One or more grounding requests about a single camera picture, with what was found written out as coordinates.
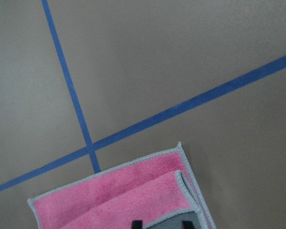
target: gray floor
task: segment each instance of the gray floor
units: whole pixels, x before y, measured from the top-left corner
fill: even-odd
[[[50,0],[93,141],[286,55],[286,0]],[[219,229],[286,228],[286,69],[97,151],[101,169],[183,143]],[[0,184],[85,146],[41,2],[0,0]],[[93,173],[88,156],[0,192]]]

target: washcloth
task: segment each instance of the washcloth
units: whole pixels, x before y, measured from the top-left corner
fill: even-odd
[[[190,198],[187,198],[184,192],[181,191],[178,185],[180,179],[183,181],[183,186],[187,187],[187,192],[192,193]],[[175,202],[172,201],[171,206],[161,205],[163,206],[162,211],[160,211],[162,214],[156,213],[155,209],[150,212],[150,205],[147,205],[145,208],[144,206],[137,206],[135,208],[136,210],[132,208],[137,199],[134,194],[136,191],[142,192],[142,190],[147,187],[164,187],[164,183],[171,185],[170,187],[173,187],[173,184],[175,184],[174,187],[178,186],[179,189],[177,188],[175,191],[179,190],[178,196],[180,198]],[[174,189],[169,188],[159,188],[156,192],[158,192],[157,195],[159,197],[165,196],[165,194],[167,194],[168,197],[173,193],[173,190]],[[142,203],[148,198],[155,198],[151,189],[146,193],[147,195],[141,199]],[[180,195],[180,193],[187,198],[188,206],[185,205],[185,202],[181,201],[182,195]],[[29,199],[28,203],[35,214],[40,229],[68,228],[68,226],[78,222],[83,223],[83,225],[85,225],[85,223],[89,224],[89,222],[87,222],[89,221],[89,217],[87,216],[90,215],[95,217],[94,221],[101,223],[104,212],[110,214],[110,217],[106,218],[107,223],[109,223],[115,213],[117,213],[117,218],[122,218],[122,216],[130,214],[132,211],[139,210],[146,211],[148,214],[146,220],[143,221],[145,228],[177,214],[189,211],[195,211],[197,213],[202,229],[215,228],[180,143],[176,148],[141,157],[101,173],[91,175],[80,181],[54,189],[38,197]],[[120,225],[123,225],[122,222],[116,220],[114,220],[114,222],[114,228],[118,228],[117,226],[120,223]],[[124,225],[122,228],[126,229],[131,227]]]

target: towel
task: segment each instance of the towel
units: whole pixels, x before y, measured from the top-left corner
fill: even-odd
[[[215,225],[179,143],[28,200],[40,229],[148,228],[195,212],[202,229]]]

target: blue tape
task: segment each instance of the blue tape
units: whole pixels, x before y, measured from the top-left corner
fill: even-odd
[[[99,149],[102,149],[106,146],[109,146],[117,141],[120,141],[126,137],[129,137],[131,135],[134,135],[135,133],[138,133],[142,130],[147,129],[148,127],[151,127],[153,125],[156,125],[160,122],[163,122],[169,118],[172,118],[176,115],[179,115],[183,112],[186,112],[190,109],[193,109],[195,107],[198,107],[202,104],[205,104],[213,99],[216,99],[222,95],[225,95],[229,92],[232,92],[238,88],[244,87],[250,83],[253,83],[257,80],[260,80],[266,76],[269,76],[273,73],[276,73],[282,69],[286,68],[286,56],[281,57],[271,63],[268,63],[260,68],[257,68],[247,74],[244,74],[242,76],[239,76],[229,82],[226,82],[216,88],[213,88],[205,93],[202,93],[198,96],[195,96],[192,99],[189,99],[183,103],[180,103],[176,106],[173,106],[163,112],[160,112],[152,117],[149,117],[137,124],[134,124],[126,129],[123,129],[113,135],[110,135],[106,138],[103,138],[100,141],[97,141],[95,143],[93,143],[92,145],[92,150],[96,151]],[[85,154],[88,154],[88,150],[85,148],[82,148],[78,151],[75,151],[71,154],[68,154],[60,159],[55,160],[54,162],[51,162],[47,165],[45,165],[44,167],[40,168],[40,169],[35,169],[27,174],[24,174],[18,178],[15,178],[11,181],[8,181],[7,183],[4,183],[2,185],[0,185],[0,192],[10,188],[14,185],[17,185],[23,181],[26,181],[28,179],[31,179],[35,176],[38,176],[42,173],[45,173],[47,171],[50,171],[54,168],[57,168],[61,165],[64,165],[68,162],[71,162],[81,156],[84,156]]]
[[[85,143],[87,145],[87,149],[89,152],[91,163],[92,163],[94,172],[98,173],[101,171],[100,166],[99,166],[95,151],[93,150],[93,147],[92,147],[92,140],[91,140],[91,137],[89,134],[88,126],[86,124],[86,120],[84,118],[84,114],[82,112],[82,108],[81,108],[80,102],[78,100],[78,97],[77,97],[77,94],[76,94],[76,91],[74,88],[74,84],[73,84],[73,81],[72,81],[72,78],[71,78],[71,75],[70,75],[70,72],[68,69],[68,65],[66,63],[61,44],[59,42],[59,38],[58,38],[56,29],[55,29],[55,25],[54,25],[54,21],[53,21],[52,15],[51,15],[51,11],[50,11],[47,0],[41,0],[41,2],[43,5],[44,13],[45,13],[47,21],[48,21],[49,29],[50,29],[50,32],[51,32],[51,35],[53,38],[53,42],[54,42],[54,46],[55,46],[59,61],[61,63],[61,69],[62,69],[63,75],[65,77],[65,80],[66,80],[66,83],[67,83],[67,86],[69,89],[69,93],[70,93],[70,96],[71,96],[71,99],[73,102],[73,106],[75,108],[75,112],[76,112],[78,121],[80,123],[81,129],[82,129],[82,134],[83,134]]]

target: blue line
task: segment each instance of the blue line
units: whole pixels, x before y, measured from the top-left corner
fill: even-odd
[[[222,95],[225,95],[229,92],[232,92],[238,88],[244,87],[250,83],[253,83],[257,80],[260,80],[266,76],[269,76],[273,73],[276,73],[282,69],[286,68],[286,56],[281,57],[271,63],[268,63],[260,68],[257,68],[245,75],[239,76],[231,81],[228,81],[216,88],[213,88],[205,93],[202,93],[198,96],[193,97],[192,99],[189,99],[183,103],[180,103],[176,106],[173,106],[163,112],[160,112],[154,116],[151,116],[141,122],[138,122],[137,124],[134,124],[126,129],[123,129],[113,135],[110,135],[106,138],[103,138],[100,141],[97,141],[93,143],[92,148],[94,151],[102,149],[106,146],[109,146],[115,142],[118,142],[126,137],[129,137],[131,135],[134,135],[142,130],[147,129],[148,127],[151,127],[153,125],[156,125],[160,122],[163,122],[169,118],[172,118],[176,115],[179,115],[183,112],[186,112],[188,110],[191,110],[195,107],[198,107],[202,104],[205,104],[213,99],[216,99]],[[45,165],[43,168],[35,169],[27,174],[24,174],[20,177],[17,177],[11,181],[8,181],[7,183],[4,183],[0,185],[0,192],[10,188],[14,185],[17,185],[25,180],[31,179],[35,176],[38,176],[42,173],[45,173],[47,171],[50,171],[54,168],[57,168],[61,165],[64,165],[68,162],[71,162],[81,156],[84,156],[85,154],[88,154],[88,150],[86,147],[75,151],[71,154],[68,154],[62,158],[59,158],[55,160],[54,162],[51,162],[47,165]]]
[[[76,94],[76,91],[75,91],[75,88],[73,85],[73,81],[72,81],[72,78],[71,78],[71,75],[70,75],[70,72],[68,69],[68,65],[66,63],[66,60],[65,60],[65,57],[64,57],[64,54],[62,51],[61,44],[59,42],[59,38],[58,38],[56,29],[55,29],[55,25],[54,25],[54,21],[53,21],[52,15],[51,15],[51,11],[50,11],[47,0],[41,0],[41,1],[42,1],[44,13],[45,13],[47,21],[48,21],[49,29],[50,29],[50,32],[51,32],[51,35],[53,38],[55,49],[56,49],[59,61],[61,63],[61,69],[62,69],[63,75],[65,77],[65,80],[66,80],[66,83],[67,83],[67,86],[69,89],[69,93],[70,93],[70,96],[71,96],[71,99],[73,102],[73,106],[75,108],[75,112],[76,112],[78,121],[80,123],[81,129],[82,129],[82,134],[83,134],[83,137],[85,139],[85,143],[87,145],[87,149],[88,149],[88,152],[90,155],[90,160],[92,162],[94,172],[98,173],[101,171],[100,166],[99,166],[95,151],[92,149],[92,140],[90,138],[90,134],[89,134],[89,130],[88,130],[88,127],[86,124],[86,120],[85,120],[84,114],[82,112],[82,108],[81,108],[80,102],[78,100],[78,97],[77,97],[77,94]]]
[[[69,162],[71,162],[71,161],[73,161],[75,159],[78,159],[78,158],[80,158],[82,156],[85,156],[87,154],[88,154],[88,152],[87,152],[87,148],[86,147],[84,147],[82,149],[79,149],[79,150],[77,150],[77,151],[75,151],[75,152],[73,152],[71,154],[68,154],[66,156],[63,156],[63,157],[55,160],[55,161],[50,162],[50,163],[46,164],[45,166],[43,166],[41,168],[37,168],[37,169],[35,169],[35,170],[33,170],[33,171],[29,172],[29,173],[21,175],[20,177],[17,177],[17,178],[15,178],[13,180],[10,180],[10,181],[0,185],[0,192],[3,191],[3,190],[8,189],[10,187],[13,187],[13,186],[15,186],[17,184],[20,184],[20,183],[22,183],[22,182],[24,182],[26,180],[29,180],[29,179],[31,179],[33,177],[36,177],[36,176],[41,175],[43,173],[46,173],[46,172],[48,172],[48,171],[50,171],[52,169],[58,168],[60,166],[63,166],[65,164],[67,164],[67,163],[69,163]]]

